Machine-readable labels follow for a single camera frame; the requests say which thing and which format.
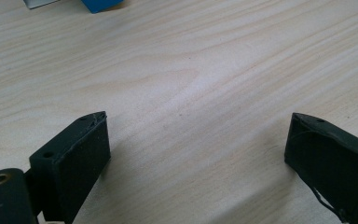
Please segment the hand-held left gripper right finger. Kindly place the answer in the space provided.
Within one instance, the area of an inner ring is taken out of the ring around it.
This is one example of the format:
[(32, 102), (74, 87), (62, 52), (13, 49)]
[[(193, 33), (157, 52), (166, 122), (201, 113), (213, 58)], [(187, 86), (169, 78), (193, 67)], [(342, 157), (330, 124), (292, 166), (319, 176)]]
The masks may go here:
[(310, 115), (292, 115), (284, 161), (341, 222), (358, 224), (358, 137)]

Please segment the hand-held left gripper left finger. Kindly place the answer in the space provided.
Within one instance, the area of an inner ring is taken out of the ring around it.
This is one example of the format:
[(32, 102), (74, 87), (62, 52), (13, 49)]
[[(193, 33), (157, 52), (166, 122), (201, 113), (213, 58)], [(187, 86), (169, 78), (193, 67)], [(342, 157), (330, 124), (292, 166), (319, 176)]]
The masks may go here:
[(46, 221), (72, 224), (111, 158), (106, 113), (76, 119), (31, 157)]

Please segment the thick blue book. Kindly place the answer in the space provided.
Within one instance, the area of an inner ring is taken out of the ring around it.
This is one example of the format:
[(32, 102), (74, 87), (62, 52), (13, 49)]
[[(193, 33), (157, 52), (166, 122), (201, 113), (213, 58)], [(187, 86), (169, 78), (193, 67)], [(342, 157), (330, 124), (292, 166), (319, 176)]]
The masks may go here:
[(122, 3), (124, 0), (81, 0), (90, 13), (98, 13)]

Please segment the grey expandable metal book rack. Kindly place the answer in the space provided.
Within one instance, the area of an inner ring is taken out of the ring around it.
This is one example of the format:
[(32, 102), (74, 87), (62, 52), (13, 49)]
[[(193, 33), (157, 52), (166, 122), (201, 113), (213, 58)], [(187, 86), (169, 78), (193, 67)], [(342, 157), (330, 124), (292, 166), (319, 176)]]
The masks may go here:
[(52, 4), (54, 2), (57, 2), (58, 0), (23, 0), (24, 4), (29, 8), (29, 9), (35, 9), (38, 7), (43, 7), (46, 6), (48, 4)]

